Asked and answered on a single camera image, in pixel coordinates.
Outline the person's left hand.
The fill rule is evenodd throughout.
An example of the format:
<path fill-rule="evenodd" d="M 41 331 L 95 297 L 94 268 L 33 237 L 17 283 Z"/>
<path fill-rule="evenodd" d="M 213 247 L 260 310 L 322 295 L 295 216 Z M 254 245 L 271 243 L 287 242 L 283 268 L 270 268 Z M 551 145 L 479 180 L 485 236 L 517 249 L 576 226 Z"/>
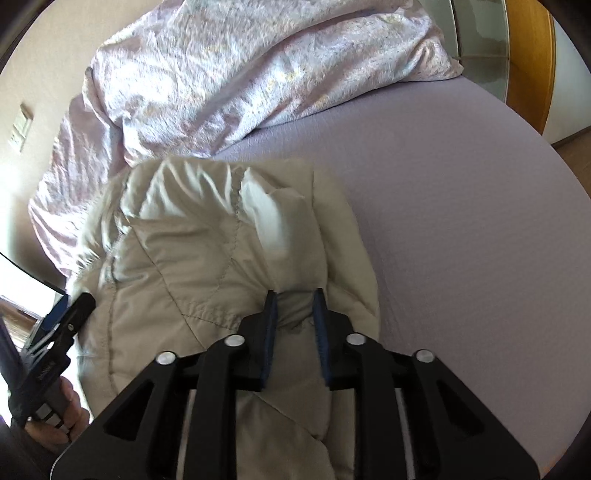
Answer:
<path fill-rule="evenodd" d="M 65 377 L 60 378 L 60 389 L 68 400 L 68 405 L 63 415 L 66 434 L 46 423 L 29 421 L 25 425 L 26 433 L 37 443 L 49 451 L 58 452 L 64 448 L 70 440 L 76 440 L 89 425 L 89 412 L 81 406 L 80 397 L 73 385 Z"/>

